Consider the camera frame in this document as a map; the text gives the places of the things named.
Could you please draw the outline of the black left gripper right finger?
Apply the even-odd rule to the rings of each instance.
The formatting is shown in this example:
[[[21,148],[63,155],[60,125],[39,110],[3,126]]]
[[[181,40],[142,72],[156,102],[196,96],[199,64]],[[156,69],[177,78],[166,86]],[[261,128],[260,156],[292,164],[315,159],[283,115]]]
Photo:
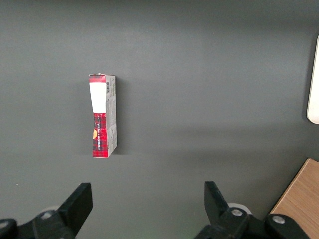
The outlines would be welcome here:
[[[204,206],[210,221],[196,239],[308,239],[289,216],[268,214],[257,219],[239,207],[230,207],[213,181],[204,184]]]

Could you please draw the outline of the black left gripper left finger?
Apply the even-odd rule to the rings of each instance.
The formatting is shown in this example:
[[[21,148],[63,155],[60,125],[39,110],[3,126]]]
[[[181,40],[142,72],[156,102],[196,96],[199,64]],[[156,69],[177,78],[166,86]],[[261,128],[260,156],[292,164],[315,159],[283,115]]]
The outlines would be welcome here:
[[[91,183],[81,183],[56,210],[46,210],[18,225],[12,218],[1,219],[2,239],[74,239],[93,208]]]

